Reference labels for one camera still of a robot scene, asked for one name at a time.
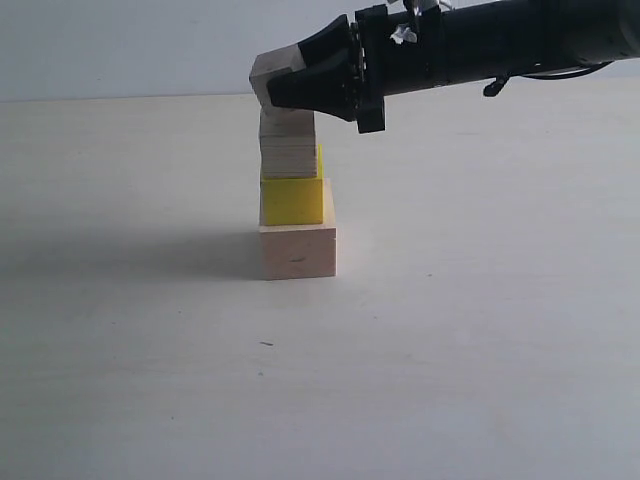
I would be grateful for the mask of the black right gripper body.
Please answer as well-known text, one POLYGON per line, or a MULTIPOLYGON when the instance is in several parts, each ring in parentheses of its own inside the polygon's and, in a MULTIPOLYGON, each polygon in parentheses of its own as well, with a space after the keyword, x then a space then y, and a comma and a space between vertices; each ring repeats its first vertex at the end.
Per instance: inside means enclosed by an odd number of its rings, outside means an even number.
POLYGON ((355 13, 360 87, 360 133, 385 129, 387 96, 445 84, 444 12, 438 3, 406 3, 391 14, 384 4, 355 13))

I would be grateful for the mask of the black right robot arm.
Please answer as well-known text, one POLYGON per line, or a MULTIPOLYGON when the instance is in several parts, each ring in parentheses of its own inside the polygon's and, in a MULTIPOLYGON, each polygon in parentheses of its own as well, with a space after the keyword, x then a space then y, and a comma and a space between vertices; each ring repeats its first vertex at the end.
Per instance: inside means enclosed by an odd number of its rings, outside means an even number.
POLYGON ((444 11, 406 2, 344 15, 295 46, 302 66, 267 80, 270 103, 385 128, 386 97, 485 80, 495 97, 513 77, 557 80, 639 55, 636 1, 494 1, 444 11))

